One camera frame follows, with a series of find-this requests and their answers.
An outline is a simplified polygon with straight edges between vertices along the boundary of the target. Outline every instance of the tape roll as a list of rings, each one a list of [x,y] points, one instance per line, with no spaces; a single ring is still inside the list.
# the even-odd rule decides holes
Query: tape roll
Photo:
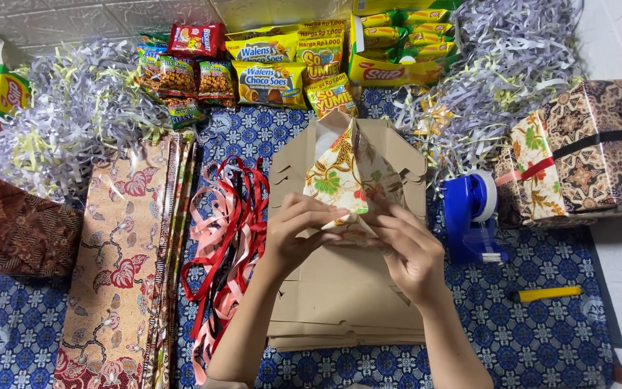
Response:
[[[493,213],[496,212],[496,203],[498,200],[498,193],[496,191],[496,181],[493,180],[491,173],[486,170],[471,170],[467,175],[476,174],[482,178],[484,181],[485,193],[486,193],[486,203],[484,204],[484,210],[482,214],[473,218],[472,222],[485,222],[493,216]]]

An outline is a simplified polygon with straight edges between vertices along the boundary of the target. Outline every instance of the red biscuit package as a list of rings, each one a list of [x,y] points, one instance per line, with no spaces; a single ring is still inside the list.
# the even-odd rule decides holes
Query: red biscuit package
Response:
[[[219,58],[225,49],[225,25],[172,25],[167,50],[171,55],[199,55]]]

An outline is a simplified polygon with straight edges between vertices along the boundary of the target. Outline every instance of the wrapped gift box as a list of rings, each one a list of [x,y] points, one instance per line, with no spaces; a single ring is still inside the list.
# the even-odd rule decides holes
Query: wrapped gift box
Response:
[[[520,121],[496,166],[501,226],[622,215],[622,80],[587,81]]]
[[[81,211],[0,180],[0,273],[71,274],[82,227]]]

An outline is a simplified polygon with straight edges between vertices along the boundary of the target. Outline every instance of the satin ribbon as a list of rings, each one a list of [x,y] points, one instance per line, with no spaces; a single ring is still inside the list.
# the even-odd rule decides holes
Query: satin ribbon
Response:
[[[512,172],[500,176],[496,179],[496,186],[504,185],[510,181],[521,180],[527,181],[531,179],[535,174],[541,172],[547,167],[551,167],[555,164],[555,161],[564,156],[571,155],[574,152],[580,151],[586,147],[597,146],[604,142],[618,142],[622,140],[622,129],[615,131],[602,131],[592,134],[588,137],[584,137],[580,140],[576,140],[569,145],[565,145],[556,150],[552,156],[544,158],[543,160],[532,165],[529,169],[521,173],[519,170],[513,170]]]
[[[235,159],[235,165],[229,164],[231,158]],[[209,164],[203,169],[203,177],[209,187],[198,190],[191,200],[189,211],[195,226],[189,233],[198,242],[198,247],[194,259],[185,263],[181,270],[186,298],[198,301],[198,313],[191,331],[191,337],[195,338],[191,361],[199,385],[206,378],[202,363],[210,363],[212,353],[246,292],[249,274],[263,255],[267,227],[263,220],[263,210],[267,205],[263,189],[270,191],[263,173],[258,168],[246,168],[237,156],[225,159],[217,169],[215,179],[211,180],[209,177],[216,166]],[[211,203],[213,215],[203,219],[197,205],[207,193],[213,193],[215,197]],[[207,275],[193,293],[186,276],[189,269],[198,264],[203,265]],[[223,277],[224,271],[227,272],[226,278]],[[212,309],[213,314],[204,322],[206,308]]]

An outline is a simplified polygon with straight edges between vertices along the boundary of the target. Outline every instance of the flattened cardboard box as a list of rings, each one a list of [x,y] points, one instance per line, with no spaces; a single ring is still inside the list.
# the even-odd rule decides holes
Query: flattened cardboard box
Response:
[[[408,207],[426,223],[426,158],[389,128],[385,120],[358,119],[357,124],[377,154],[400,172]],[[313,120],[273,155],[269,216],[276,213],[287,194],[303,189],[306,171],[315,160],[315,145]],[[395,286],[380,252],[336,246],[316,250],[287,277],[280,288],[272,321],[270,328],[274,333],[289,335],[298,329],[305,330],[294,322],[338,325],[345,321],[351,327],[423,330],[419,311]],[[285,323],[275,322],[292,323],[285,331]],[[414,336],[414,332],[408,331],[406,336]]]

